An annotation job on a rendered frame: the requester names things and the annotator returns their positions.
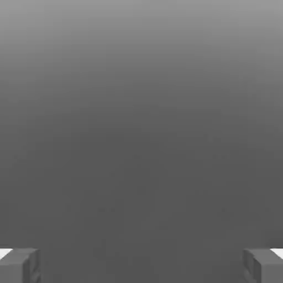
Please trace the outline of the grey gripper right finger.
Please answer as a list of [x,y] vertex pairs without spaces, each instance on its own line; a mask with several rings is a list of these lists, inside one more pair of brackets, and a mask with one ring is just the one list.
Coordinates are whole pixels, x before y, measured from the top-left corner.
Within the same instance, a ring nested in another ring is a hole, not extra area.
[[283,283],[283,248],[244,249],[244,283]]

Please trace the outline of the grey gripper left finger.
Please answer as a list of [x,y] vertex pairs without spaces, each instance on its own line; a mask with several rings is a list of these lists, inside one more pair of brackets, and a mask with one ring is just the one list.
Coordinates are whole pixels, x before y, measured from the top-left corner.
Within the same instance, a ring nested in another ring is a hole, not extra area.
[[0,283],[41,283],[40,250],[0,248]]

